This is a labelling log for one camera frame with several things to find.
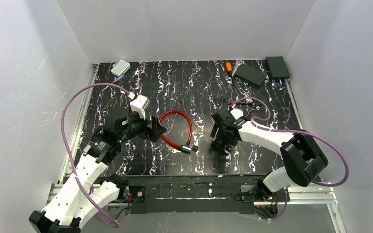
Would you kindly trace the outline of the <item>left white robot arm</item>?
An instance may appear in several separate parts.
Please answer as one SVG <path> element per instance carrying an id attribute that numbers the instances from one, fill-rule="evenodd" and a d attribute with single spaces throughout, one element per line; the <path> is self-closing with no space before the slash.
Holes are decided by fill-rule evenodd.
<path id="1" fill-rule="evenodd" d="M 118 220 L 103 208 L 123 194 L 128 181 L 120 175 L 111 175 L 94 192 L 92 186 L 121 152 L 122 144 L 137 136 L 157 142 L 166 130 L 156 117 L 142 119 L 137 112 L 116 119 L 110 126 L 98 127 L 61 190 L 43 210 L 31 213 L 32 227 L 38 233 L 79 233 L 96 217 L 117 228 Z"/>

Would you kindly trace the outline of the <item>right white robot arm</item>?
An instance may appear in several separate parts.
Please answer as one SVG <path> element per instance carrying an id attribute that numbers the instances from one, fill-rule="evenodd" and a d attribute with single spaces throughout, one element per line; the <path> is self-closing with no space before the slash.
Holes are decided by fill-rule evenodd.
<path id="1" fill-rule="evenodd" d="M 294 185 L 306 187 L 328 166 L 328 159 L 312 136 L 275 132 L 244 117 L 239 109 L 222 109 L 212 115 L 211 131 L 216 146 L 235 146 L 239 141 L 253 143 L 280 155 L 283 167 L 257 181 L 249 198 L 268 199 L 274 193 Z"/>

